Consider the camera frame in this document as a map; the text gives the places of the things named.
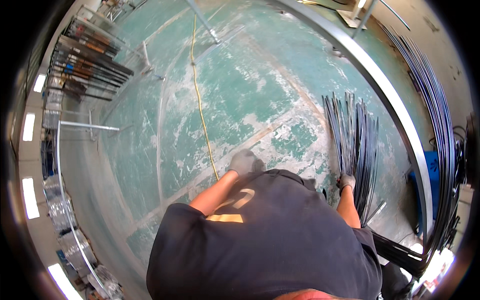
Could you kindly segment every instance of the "worn floor paint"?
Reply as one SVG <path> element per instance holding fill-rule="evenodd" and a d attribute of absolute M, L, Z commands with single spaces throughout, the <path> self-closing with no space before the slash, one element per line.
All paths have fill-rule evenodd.
<path fill-rule="evenodd" d="M 312 29 L 261 1 L 239 5 L 210 0 L 200 6 L 220 36 L 245 25 L 197 66 L 205 123 L 219 174 L 226 171 L 236 151 L 249 148 L 268 168 L 286 168 L 315 178 L 318 190 L 325 188 L 329 204 L 335 207 L 338 165 L 321 96 L 335 92 L 343 97 L 350 91 L 363 98 L 380 121 L 381 160 L 372 210 L 380 201 L 387 206 L 372 227 L 394 240 L 410 233 L 415 200 L 403 177 L 409 168 L 405 146 L 386 109 L 355 67 L 333 55 L 331 44 Z M 350 31 L 336 12 L 315 9 Z M 102 124 L 125 128 L 117 134 L 99 135 L 96 155 L 108 162 L 111 171 L 99 170 L 97 178 L 101 182 L 102 176 L 108 177 L 114 184 L 108 186 L 111 195 L 97 200 L 104 207 L 108 229 L 116 228 L 115 243 L 122 244 L 127 257 L 118 263 L 137 266 L 140 277 L 146 272 L 167 206 L 188 203 L 215 181 L 190 64 L 193 16 L 183 0 L 149 0 L 121 18 L 118 24 L 131 35 L 132 46 L 147 40 L 155 69 L 141 75 L 138 59 L 123 53 L 117 59 L 134 68 L 136 75 L 114 101 L 97 105 L 94 114 Z M 197 25 L 194 56 L 212 43 L 205 29 Z M 431 126 L 404 65 L 375 23 L 367 26 L 369 30 L 361 33 L 357 42 L 390 79 L 427 145 Z M 154 73 L 167 79 L 160 81 Z M 409 238 L 402 243 L 412 241 Z"/>

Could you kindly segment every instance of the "navy t-shirt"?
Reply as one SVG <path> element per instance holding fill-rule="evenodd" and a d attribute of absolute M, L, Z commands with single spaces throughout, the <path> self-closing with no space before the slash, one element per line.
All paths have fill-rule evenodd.
<path fill-rule="evenodd" d="M 206 217 L 168 207 L 150 255 L 153 299 L 273 299 L 313 288 L 375 299 L 372 233 L 348 226 L 312 183 L 285 170 L 251 174 Z"/>

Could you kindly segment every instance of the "blue container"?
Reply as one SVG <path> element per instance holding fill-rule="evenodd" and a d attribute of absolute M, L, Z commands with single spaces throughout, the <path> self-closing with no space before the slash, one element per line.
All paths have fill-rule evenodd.
<path fill-rule="evenodd" d="M 440 193 L 440 176 L 438 170 L 438 154 L 436 151 L 424 151 L 425 160 L 427 161 L 428 167 L 428 176 L 430 177 L 430 187 L 432 188 L 432 210 L 433 210 L 433 219 L 437 218 L 438 211 L 438 198 Z M 419 232 L 418 236 L 423 232 L 423 217 L 421 213 L 419 189 L 417 186 L 417 180 L 415 179 L 415 174 L 411 172 L 408 177 L 413 181 L 415 186 L 415 193 L 417 194 L 417 212 L 419 216 Z"/>

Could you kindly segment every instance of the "worker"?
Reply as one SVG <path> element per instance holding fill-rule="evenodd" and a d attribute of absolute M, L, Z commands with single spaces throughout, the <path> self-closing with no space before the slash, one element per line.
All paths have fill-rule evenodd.
<path fill-rule="evenodd" d="M 355 178 L 337 181 L 336 211 L 305 180 L 265 171 L 252 151 L 158 228 L 146 284 L 157 299 L 376 299 L 382 285 L 372 233 L 360 228 Z"/>

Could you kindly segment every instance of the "grey work glove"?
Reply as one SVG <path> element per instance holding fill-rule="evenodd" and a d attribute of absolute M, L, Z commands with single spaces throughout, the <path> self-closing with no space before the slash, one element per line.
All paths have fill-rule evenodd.
<path fill-rule="evenodd" d="M 248 172 L 253 172 L 253 163 L 255 162 L 255 155 L 248 149 L 238 151 L 230 161 L 228 171 L 233 170 L 238 175 L 246 175 Z"/>
<path fill-rule="evenodd" d="M 355 177 L 348 175 L 347 173 L 340 173 L 340 178 L 336 180 L 336 186 L 340 189 L 339 194 L 342 196 L 342 190 L 344 187 L 349 185 L 352 188 L 355 188 Z"/>

